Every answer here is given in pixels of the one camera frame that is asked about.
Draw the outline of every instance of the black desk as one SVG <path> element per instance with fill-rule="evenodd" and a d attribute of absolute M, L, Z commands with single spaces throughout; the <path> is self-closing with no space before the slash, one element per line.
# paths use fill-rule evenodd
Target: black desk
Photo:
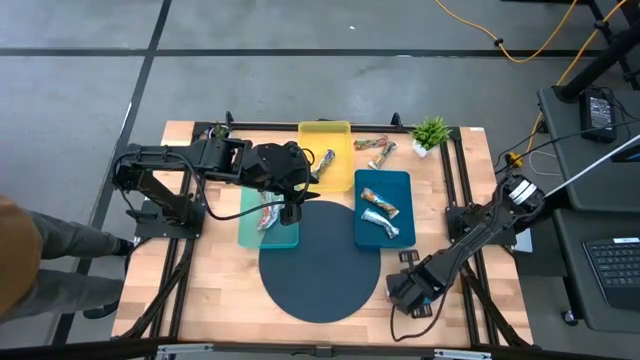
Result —
<path fill-rule="evenodd" d="M 607 305 L 582 247 L 588 240 L 640 236 L 640 215 L 556 210 L 547 221 L 553 221 L 564 254 L 565 286 L 576 318 L 593 330 L 640 333 L 640 312 Z"/>
<path fill-rule="evenodd" d="M 640 92 L 616 90 L 616 98 L 633 116 L 640 116 Z M 578 103 L 558 100 L 553 89 L 538 91 L 540 107 L 552 139 L 580 131 Z M 623 121 L 615 109 L 616 122 Z M 631 136 L 640 133 L 640 123 L 630 124 Z M 600 144 L 574 136 L 554 144 L 558 164 L 569 180 L 587 166 L 627 141 L 624 126 L 617 127 L 618 140 Z M 571 207 L 584 211 L 616 211 L 640 213 L 640 163 L 612 163 L 604 161 L 566 187 Z"/>

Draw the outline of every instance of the white pot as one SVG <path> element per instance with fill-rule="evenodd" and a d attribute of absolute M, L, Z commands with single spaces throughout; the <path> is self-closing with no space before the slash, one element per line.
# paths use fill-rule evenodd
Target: white pot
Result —
<path fill-rule="evenodd" d="M 427 154 L 429 154 L 431 151 L 433 151 L 433 149 L 435 149 L 435 147 L 432 147 L 431 149 L 427 150 L 423 148 L 422 145 L 418 144 L 418 142 L 415 140 L 413 140 L 412 145 L 413 145 L 413 151 L 415 151 L 416 154 L 418 154 L 418 156 L 420 157 L 427 156 Z"/>

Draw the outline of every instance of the small green plant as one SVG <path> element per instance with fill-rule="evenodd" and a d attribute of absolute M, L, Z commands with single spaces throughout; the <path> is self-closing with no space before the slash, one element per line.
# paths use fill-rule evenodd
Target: small green plant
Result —
<path fill-rule="evenodd" d="M 425 116 L 422 125 L 411 132 L 411 136 L 426 150 L 442 144 L 449 139 L 451 130 L 444 124 L 442 116 L 429 118 Z"/>
<path fill-rule="evenodd" d="M 211 129 L 210 137 L 216 138 L 216 139 L 224 139 L 228 136 L 228 134 L 229 134 L 229 129 L 227 129 L 226 126 L 220 124 L 219 122 L 216 122 L 213 125 L 213 128 Z"/>

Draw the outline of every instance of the yellow cable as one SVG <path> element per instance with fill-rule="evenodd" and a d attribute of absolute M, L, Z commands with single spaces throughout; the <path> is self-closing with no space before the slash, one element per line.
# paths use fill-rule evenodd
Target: yellow cable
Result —
<path fill-rule="evenodd" d="M 613 9 L 611 9 L 611 11 L 609 11 L 609 13 L 607 14 L 607 16 L 604 17 L 603 21 L 607 21 L 609 20 L 609 18 L 622 6 L 624 5 L 624 3 L 626 3 L 627 0 L 622 0 L 618 3 L 618 5 L 616 5 Z M 580 51 L 578 51 L 578 54 L 576 55 L 576 57 L 573 59 L 573 61 L 571 62 L 571 64 L 569 64 L 569 67 L 567 67 L 567 70 L 564 71 L 564 73 L 562 74 L 562 76 L 560 76 L 560 79 L 558 80 L 558 82 L 556 82 L 556 85 L 560 85 L 563 81 L 564 78 L 567 77 L 567 75 L 569 75 L 569 73 L 571 72 L 571 70 L 573 69 L 573 67 L 576 65 L 576 63 L 578 62 L 578 59 L 580 59 L 580 56 L 582 56 L 582 53 L 585 51 L 585 49 L 587 48 L 587 46 L 589 46 L 589 44 L 591 44 L 591 42 L 593 41 L 593 39 L 596 37 L 596 35 L 598 34 L 599 30 L 594 30 L 591 35 L 589 36 L 589 38 L 587 39 L 587 41 L 584 42 L 584 44 L 582 45 L 582 48 L 580 48 Z M 539 112 L 538 113 L 538 117 L 536 118 L 536 122 L 533 125 L 533 129 L 531 129 L 531 138 L 529 139 L 529 143 L 527 144 L 527 150 L 526 152 L 529 152 L 529 150 L 531 150 L 531 147 L 533 147 L 533 138 L 535 137 L 535 133 L 536 133 L 536 129 L 538 128 L 538 125 L 540 124 L 540 121 L 542 121 L 542 113 Z"/>
<path fill-rule="evenodd" d="M 495 36 L 491 31 L 489 31 L 488 29 L 478 25 L 478 24 L 474 24 L 471 21 L 467 21 L 461 17 L 459 17 L 458 15 L 452 13 L 449 9 L 447 9 L 446 6 L 444 6 L 440 0 L 434 0 L 436 2 L 436 4 L 438 4 L 438 6 L 440 6 L 440 8 L 442 8 L 442 10 L 444 10 L 444 12 L 446 12 L 447 14 L 449 14 L 449 16 L 453 17 L 454 19 L 467 24 L 471 27 L 474 27 L 482 32 L 484 32 L 485 34 L 489 35 L 489 37 L 491 37 L 494 41 L 498 40 L 498 37 Z M 569 15 L 571 15 L 571 12 L 573 11 L 573 8 L 575 7 L 575 5 L 578 3 L 578 0 L 573 0 L 573 2 L 571 3 L 571 6 L 569 6 L 569 10 L 567 10 L 567 12 L 564 14 L 564 17 L 562 17 L 562 20 L 560 21 L 560 23 L 558 24 L 558 26 L 556 26 L 556 29 L 553 30 L 553 32 L 551 33 L 551 35 L 549 35 L 549 38 L 547 38 L 547 41 L 544 42 L 544 44 L 542 44 L 542 47 L 540 47 L 540 49 L 538 49 L 538 51 L 536 51 L 535 53 L 533 53 L 533 55 L 529 56 L 526 59 L 515 59 L 513 58 L 509 52 L 507 51 L 507 49 L 505 49 L 505 47 L 502 44 L 499 44 L 498 46 L 500 47 L 500 50 L 502 50 L 502 52 L 504 53 L 504 56 L 507 57 L 507 59 L 513 61 L 514 63 L 518 63 L 518 64 L 523 64 L 526 63 L 530 60 L 532 60 L 533 58 L 535 58 L 536 56 L 538 56 L 538 54 L 540 54 L 542 52 L 542 50 L 544 50 L 547 45 L 549 45 L 549 43 L 551 42 L 551 40 L 553 40 L 553 38 L 556 36 L 556 34 L 558 34 L 558 31 L 560 31 L 560 29 L 562 28 L 562 26 L 564 25 L 564 23 L 567 21 L 567 19 L 569 18 Z"/>

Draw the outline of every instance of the yellow tray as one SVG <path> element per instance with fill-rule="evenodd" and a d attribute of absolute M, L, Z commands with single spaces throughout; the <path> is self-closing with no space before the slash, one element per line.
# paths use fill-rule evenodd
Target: yellow tray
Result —
<path fill-rule="evenodd" d="M 347 191 L 353 186 L 355 172 L 351 124 L 348 121 L 303 121 L 298 124 L 298 144 L 313 151 L 316 162 L 328 149 L 336 152 L 331 165 L 320 177 L 320 183 L 309 186 L 309 191 Z"/>

